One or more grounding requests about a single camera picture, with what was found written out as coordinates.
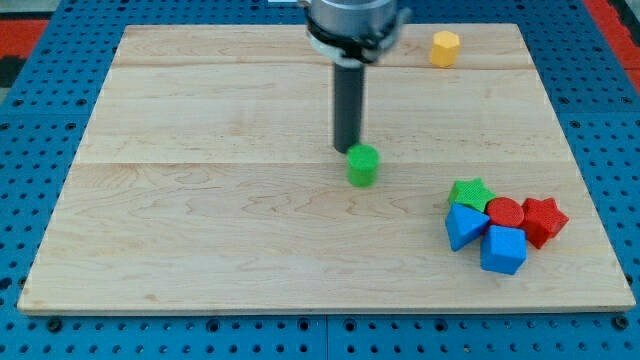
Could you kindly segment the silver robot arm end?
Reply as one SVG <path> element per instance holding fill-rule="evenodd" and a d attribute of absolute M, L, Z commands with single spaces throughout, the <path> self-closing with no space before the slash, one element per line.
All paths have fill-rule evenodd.
<path fill-rule="evenodd" d="M 412 11 L 396 0 L 298 0 L 311 46 L 334 64 L 360 68 L 385 56 Z"/>

